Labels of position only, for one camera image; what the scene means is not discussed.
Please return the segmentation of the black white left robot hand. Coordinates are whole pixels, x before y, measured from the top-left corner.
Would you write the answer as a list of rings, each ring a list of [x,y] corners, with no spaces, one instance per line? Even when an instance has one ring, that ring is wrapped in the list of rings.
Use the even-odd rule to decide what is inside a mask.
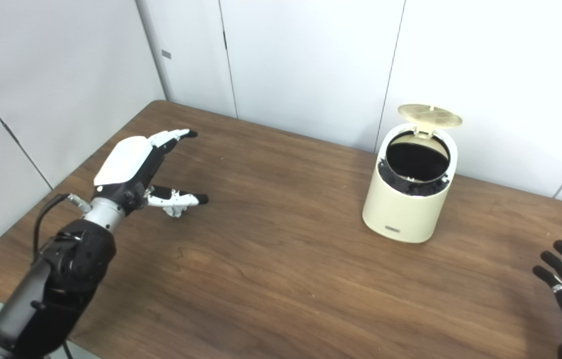
[[[105,199],[125,216],[154,206],[162,207],[169,216],[179,217],[189,206],[207,204],[206,194],[152,184],[167,154],[180,140],[196,136],[197,132],[190,129],[177,129],[119,141],[94,178],[92,200]]]

